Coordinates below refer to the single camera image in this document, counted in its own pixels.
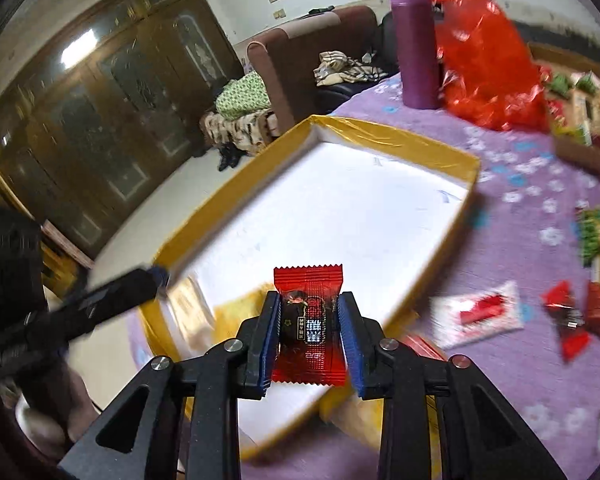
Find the purple bottle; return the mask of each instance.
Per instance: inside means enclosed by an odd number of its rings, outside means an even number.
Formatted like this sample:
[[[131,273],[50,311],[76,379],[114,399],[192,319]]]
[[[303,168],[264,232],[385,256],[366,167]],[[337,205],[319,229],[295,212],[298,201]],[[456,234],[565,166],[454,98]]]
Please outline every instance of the purple bottle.
[[[402,102],[409,108],[440,107],[440,72],[431,0],[391,0],[402,75]]]

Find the white and red snack package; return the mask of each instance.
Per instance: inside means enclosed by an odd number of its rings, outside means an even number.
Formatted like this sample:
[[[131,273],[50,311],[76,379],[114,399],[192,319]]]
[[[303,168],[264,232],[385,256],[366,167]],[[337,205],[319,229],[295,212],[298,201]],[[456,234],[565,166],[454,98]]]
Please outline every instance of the white and red snack package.
[[[518,286],[501,286],[462,296],[431,298],[433,340],[442,349],[453,348],[524,327]]]

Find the tile floor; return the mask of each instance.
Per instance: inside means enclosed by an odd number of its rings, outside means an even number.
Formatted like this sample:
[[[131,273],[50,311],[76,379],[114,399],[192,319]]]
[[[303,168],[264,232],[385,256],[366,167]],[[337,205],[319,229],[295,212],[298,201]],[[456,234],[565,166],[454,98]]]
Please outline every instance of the tile floor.
[[[216,150],[190,158],[149,196],[102,250],[91,271],[90,286],[150,263],[170,234],[249,160],[244,157],[238,168],[220,173],[216,169]],[[72,343],[69,362],[84,379],[97,405],[109,404],[136,373],[125,316],[100,325],[91,335]]]

